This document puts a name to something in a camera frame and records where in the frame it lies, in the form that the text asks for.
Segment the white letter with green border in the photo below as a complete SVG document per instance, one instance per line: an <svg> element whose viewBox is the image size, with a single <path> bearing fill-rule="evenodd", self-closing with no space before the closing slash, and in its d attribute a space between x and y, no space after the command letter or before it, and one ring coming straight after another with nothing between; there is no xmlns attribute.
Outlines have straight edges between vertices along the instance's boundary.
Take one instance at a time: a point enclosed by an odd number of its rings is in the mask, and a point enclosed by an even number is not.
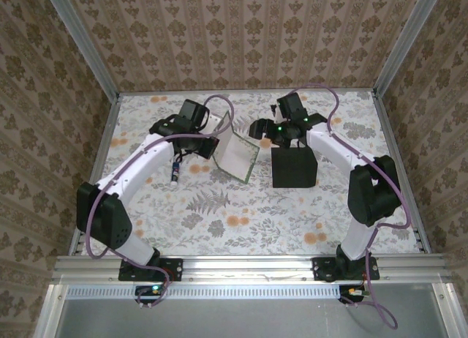
<svg viewBox="0 0 468 338"><path fill-rule="evenodd" d="M227 175L247 184L260 147L241 137L233 126L217 137L219 143L212 155L216 166Z"/></svg>

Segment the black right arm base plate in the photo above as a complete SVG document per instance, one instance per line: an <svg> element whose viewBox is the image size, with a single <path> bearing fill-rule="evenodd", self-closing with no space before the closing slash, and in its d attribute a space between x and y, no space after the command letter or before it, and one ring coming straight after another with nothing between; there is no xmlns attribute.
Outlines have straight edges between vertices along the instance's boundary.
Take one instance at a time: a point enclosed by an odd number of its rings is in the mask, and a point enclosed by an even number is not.
<svg viewBox="0 0 468 338"><path fill-rule="evenodd" d="M314 279L325 282L362 280L367 275L366 269L366 258L359 260L349 260L342 257L312 259Z"/></svg>

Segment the black box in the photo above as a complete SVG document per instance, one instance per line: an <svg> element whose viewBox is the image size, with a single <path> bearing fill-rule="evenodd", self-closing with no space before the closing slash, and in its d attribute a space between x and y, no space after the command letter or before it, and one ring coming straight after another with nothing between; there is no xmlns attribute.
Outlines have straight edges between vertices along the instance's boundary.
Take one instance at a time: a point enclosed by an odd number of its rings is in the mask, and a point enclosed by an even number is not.
<svg viewBox="0 0 468 338"><path fill-rule="evenodd" d="M309 147L271 149L273 188L312 188L318 162Z"/></svg>

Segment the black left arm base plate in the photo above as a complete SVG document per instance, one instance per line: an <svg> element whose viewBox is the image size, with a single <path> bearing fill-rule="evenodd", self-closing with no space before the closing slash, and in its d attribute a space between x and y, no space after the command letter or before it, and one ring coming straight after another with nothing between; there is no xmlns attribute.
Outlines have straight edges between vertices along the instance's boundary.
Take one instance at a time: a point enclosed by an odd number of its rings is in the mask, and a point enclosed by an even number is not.
<svg viewBox="0 0 468 338"><path fill-rule="evenodd" d="M184 261L181 258L160 258L149 263L149 266L156 266L166 271L170 281L180 282L182 279ZM165 276L160 271L138 268L122 260L118 280L127 282L163 282Z"/></svg>

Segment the aluminium corner post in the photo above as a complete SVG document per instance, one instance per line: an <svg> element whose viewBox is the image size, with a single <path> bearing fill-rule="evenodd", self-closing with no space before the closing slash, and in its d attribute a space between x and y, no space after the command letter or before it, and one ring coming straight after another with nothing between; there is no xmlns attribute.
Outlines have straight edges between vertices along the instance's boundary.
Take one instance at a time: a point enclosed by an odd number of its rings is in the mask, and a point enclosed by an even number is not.
<svg viewBox="0 0 468 338"><path fill-rule="evenodd" d="M110 104L114 105L118 101L119 90L72 2L70 0L50 0L50 2L82 53L83 58L109 99Z"/></svg>
<svg viewBox="0 0 468 338"><path fill-rule="evenodd" d="M417 0L374 84L373 90L377 96L382 97L387 91L437 1Z"/></svg>

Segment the aluminium rear rail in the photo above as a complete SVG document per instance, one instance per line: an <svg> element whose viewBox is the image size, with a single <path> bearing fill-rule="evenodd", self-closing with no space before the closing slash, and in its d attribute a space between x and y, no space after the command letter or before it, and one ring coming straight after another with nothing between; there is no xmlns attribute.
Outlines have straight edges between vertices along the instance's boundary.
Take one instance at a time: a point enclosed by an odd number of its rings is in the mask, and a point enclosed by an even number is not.
<svg viewBox="0 0 468 338"><path fill-rule="evenodd" d="M345 94L348 92L367 92L374 93L372 88L337 88L333 89L337 94ZM291 89L225 89L225 90L195 90L195 91L141 91L141 92L120 92L120 97L125 96L167 96L167 95L183 95L185 97L190 95L202 95L209 96L212 94L262 94L262 93L274 93L274 94L286 94Z"/></svg>

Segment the aluminium side rail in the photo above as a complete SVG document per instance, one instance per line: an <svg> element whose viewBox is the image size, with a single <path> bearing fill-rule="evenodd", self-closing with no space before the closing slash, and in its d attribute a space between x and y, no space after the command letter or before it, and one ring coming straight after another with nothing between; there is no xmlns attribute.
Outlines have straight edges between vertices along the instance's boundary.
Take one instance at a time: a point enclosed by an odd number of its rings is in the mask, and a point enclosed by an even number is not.
<svg viewBox="0 0 468 338"><path fill-rule="evenodd" d="M423 252L432 253L431 245L424 230L423 222L418 211L418 206L412 193L412 189L406 174L406 170L404 168L399 147L393 134L393 130L390 125L390 121L386 113L382 98L376 91L372 92L372 97L390 155L396 163L396 170L399 176L401 192L409 207L409 212L412 220L412 228L416 233L416 239L418 240L418 244L420 245L420 248Z"/></svg>
<svg viewBox="0 0 468 338"><path fill-rule="evenodd" d="M100 180L100 178L102 177L104 166L105 166L105 161L107 158L107 153L109 151L111 140L113 138L113 132L116 127L116 122L118 120L120 107L121 107L121 94L117 94L116 99L110 106L110 112L107 117L107 121L105 123L105 128L102 134L102 139L99 144L96 159L95 159L94 166L93 166L91 176L89 179L90 182L96 182ZM72 240L71 240L70 247L69 247L69 251L68 251L69 256L80 254L81 234L82 232L76 228L73 234Z"/></svg>

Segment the aluminium mounting rail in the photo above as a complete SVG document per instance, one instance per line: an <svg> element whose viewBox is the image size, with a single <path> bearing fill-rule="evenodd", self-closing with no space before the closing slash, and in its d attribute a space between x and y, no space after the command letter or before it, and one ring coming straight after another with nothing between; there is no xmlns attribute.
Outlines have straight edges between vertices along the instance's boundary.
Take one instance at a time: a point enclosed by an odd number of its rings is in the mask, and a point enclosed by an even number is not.
<svg viewBox="0 0 468 338"><path fill-rule="evenodd" d="M450 282L451 274L439 254L381 254L374 256L379 284ZM187 284L314 284L311 255L186 256L182 282ZM61 256L52 274L53 284L113 284L121 259L105 256Z"/></svg>

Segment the grey metal panel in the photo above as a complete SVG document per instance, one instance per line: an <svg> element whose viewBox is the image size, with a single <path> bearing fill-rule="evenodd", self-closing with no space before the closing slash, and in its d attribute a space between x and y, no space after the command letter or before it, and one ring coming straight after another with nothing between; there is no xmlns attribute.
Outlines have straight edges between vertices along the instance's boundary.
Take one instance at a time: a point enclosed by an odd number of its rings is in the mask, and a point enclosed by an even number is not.
<svg viewBox="0 0 468 338"><path fill-rule="evenodd" d="M33 338L468 338L449 283L376 285L384 317L370 300L166 298L146 309L68 299L69 286L50 288Z"/></svg>

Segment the floral tablecloth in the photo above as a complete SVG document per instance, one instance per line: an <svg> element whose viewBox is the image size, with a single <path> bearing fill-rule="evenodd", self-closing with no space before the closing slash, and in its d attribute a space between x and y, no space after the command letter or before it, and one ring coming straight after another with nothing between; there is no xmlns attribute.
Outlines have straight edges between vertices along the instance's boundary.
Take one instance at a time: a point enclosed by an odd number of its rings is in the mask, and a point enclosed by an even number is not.
<svg viewBox="0 0 468 338"><path fill-rule="evenodd" d="M286 91L234 91L233 129L248 137L255 119L271 118L270 105ZM372 155L388 154L388 145L370 90L336 89L340 106L332 128ZM126 95L120 99L103 176L117 168L142 142L151 125L179 112L185 99L203 102L210 94ZM276 189L271 181L271 144L260 147L248 184L217 168L212 159L185 157L177 186L170 186L171 163L146 179L127 212L134 234L162 255L316 255L333 254L351 221L347 177L328 159L319 162L317 186ZM382 228L374 254L420 252L412 228Z"/></svg>

